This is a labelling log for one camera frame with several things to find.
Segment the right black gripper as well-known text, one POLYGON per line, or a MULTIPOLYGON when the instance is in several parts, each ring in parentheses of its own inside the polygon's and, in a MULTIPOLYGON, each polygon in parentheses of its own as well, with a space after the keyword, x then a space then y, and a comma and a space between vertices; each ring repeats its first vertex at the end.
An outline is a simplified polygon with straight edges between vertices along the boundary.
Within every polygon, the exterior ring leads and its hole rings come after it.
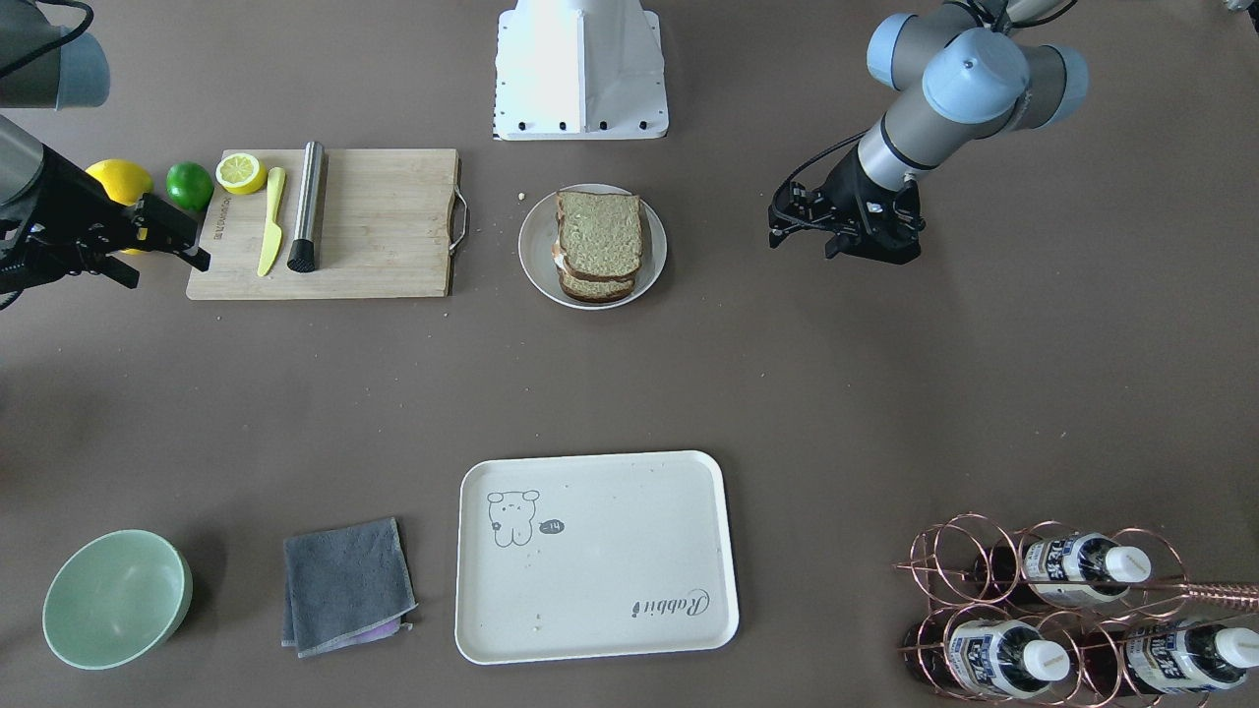
POLYGON ((3 294, 78 273, 138 287, 138 270, 113 256, 117 229, 130 226, 149 229, 154 254, 171 254, 199 272, 209 270, 212 254, 196 243, 193 215, 154 194, 145 194, 133 207, 117 205, 86 170, 44 147, 37 176, 3 207, 3 294))

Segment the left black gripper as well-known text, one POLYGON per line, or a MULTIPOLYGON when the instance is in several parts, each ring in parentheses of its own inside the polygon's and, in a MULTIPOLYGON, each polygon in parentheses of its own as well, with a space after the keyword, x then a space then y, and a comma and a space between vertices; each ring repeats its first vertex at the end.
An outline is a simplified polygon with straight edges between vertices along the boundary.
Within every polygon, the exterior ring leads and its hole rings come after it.
POLYGON ((827 260, 838 254, 888 265, 917 260, 927 220, 922 219, 919 185, 913 176, 889 190, 867 176, 857 149, 850 149, 821 186, 807 189, 796 180, 806 168, 835 151, 828 147, 810 157, 776 189, 768 207, 769 246, 777 248, 801 231, 818 231, 830 234, 823 244, 827 260))

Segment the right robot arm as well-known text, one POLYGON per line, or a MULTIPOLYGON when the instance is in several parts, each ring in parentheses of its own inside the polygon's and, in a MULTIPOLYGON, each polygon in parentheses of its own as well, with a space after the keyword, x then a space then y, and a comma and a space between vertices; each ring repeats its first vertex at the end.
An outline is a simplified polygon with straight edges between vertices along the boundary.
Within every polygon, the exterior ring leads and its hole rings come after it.
MULTIPOLYGON (((4 110, 68 110, 102 106, 111 68, 89 34, 94 11, 59 26, 43 1, 1 5, 1 103, 4 110)), ((13 305, 28 290, 67 276, 104 276, 127 288, 138 271, 118 252, 172 254, 193 270, 212 256, 199 228, 179 207, 144 191, 133 205, 112 202, 106 188, 13 118, 1 120, 1 294, 13 305)))

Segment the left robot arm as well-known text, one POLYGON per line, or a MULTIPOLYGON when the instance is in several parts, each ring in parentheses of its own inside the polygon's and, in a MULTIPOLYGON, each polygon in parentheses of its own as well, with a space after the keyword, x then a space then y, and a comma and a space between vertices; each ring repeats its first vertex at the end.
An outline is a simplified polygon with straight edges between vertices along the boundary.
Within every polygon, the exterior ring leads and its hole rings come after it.
POLYGON ((1063 1, 944 1, 925 15, 888 16, 869 38, 867 71, 896 100, 844 152, 823 183, 789 175, 767 210, 768 242, 828 234, 823 254, 906 265, 922 254, 919 181, 959 147, 1070 117, 1090 86, 1070 47, 1024 47, 1015 31, 1066 13, 1063 1))

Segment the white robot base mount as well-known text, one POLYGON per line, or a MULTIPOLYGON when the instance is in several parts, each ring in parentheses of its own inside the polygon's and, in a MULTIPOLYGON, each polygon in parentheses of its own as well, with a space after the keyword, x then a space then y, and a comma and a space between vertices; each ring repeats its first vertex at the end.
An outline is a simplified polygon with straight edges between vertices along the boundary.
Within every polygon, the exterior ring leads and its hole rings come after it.
POLYGON ((638 1, 517 1, 499 14, 492 136, 663 139, 660 18, 638 1))

